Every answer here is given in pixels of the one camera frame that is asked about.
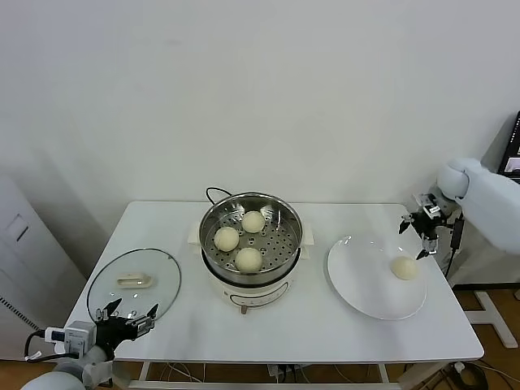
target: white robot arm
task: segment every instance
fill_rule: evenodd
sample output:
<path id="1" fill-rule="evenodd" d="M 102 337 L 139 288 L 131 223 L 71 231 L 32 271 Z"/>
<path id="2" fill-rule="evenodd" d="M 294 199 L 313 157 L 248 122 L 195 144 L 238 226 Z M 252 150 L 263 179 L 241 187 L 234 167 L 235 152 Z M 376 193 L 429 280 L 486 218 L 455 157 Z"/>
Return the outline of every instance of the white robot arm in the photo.
<path id="1" fill-rule="evenodd" d="M 437 227 L 453 229 L 452 249 L 458 249 L 464 219 L 470 221 L 495 247 L 520 254 L 520 185 L 491 173 L 473 158 L 456 158 L 442 167 L 437 184 L 417 197 L 419 210 L 403 216 L 402 233 L 412 225 L 422 238 L 418 259 L 435 254 Z M 458 207 L 464 218 L 448 223 Z"/>
<path id="2" fill-rule="evenodd" d="M 158 308 L 155 305 L 148 314 L 137 318 L 117 317 L 112 314 L 120 302 L 121 299 L 118 299 L 109 303 L 105 309 L 98 309 L 94 323 L 75 321 L 65 329 L 49 327 L 30 335 L 24 351 L 27 362 L 56 358 L 63 360 L 52 372 L 33 379 L 22 390 L 90 390 L 110 379 L 111 361 L 117 346 L 151 331 L 155 326 Z M 39 357 L 40 353 L 36 353 L 29 357 L 29 345 L 34 336 L 53 343 L 62 341 L 66 353 L 48 357 Z"/>
<path id="3" fill-rule="evenodd" d="M 520 185 L 471 158 L 450 161 L 439 171 L 437 185 L 489 242 L 520 254 Z"/>

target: white cabinet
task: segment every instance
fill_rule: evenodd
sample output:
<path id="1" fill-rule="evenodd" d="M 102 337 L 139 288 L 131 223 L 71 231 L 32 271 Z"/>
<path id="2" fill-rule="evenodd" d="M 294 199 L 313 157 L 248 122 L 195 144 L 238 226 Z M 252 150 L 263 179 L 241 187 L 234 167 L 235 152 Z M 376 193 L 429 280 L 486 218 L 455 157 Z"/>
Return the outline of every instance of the white cabinet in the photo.
<path id="1" fill-rule="evenodd" d="M 84 286 L 24 195 L 0 177 L 0 359 L 23 359 L 30 332 L 64 325 Z"/>

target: electric steamer pot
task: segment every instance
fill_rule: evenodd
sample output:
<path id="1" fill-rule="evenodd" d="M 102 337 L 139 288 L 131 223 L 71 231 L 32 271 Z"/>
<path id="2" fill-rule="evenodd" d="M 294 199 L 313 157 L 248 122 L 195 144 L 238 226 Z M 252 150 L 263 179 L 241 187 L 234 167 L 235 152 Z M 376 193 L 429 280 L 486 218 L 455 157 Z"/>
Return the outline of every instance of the electric steamer pot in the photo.
<path id="1" fill-rule="evenodd" d="M 208 190 L 206 195 L 211 200 Z M 230 196 L 214 203 L 199 227 L 202 258 L 210 272 L 224 283 L 241 288 L 260 288 L 283 279 L 300 256 L 303 229 L 296 211 L 285 201 L 265 193 L 231 195 L 223 192 Z M 242 228 L 241 220 L 248 211 L 259 211 L 266 219 L 266 226 L 259 233 L 248 233 Z M 217 230 L 225 226 L 235 228 L 240 237 L 238 246 L 231 252 L 218 250 L 213 240 Z M 263 259 L 260 271 L 249 273 L 236 269 L 235 257 L 243 248 L 260 251 Z"/>

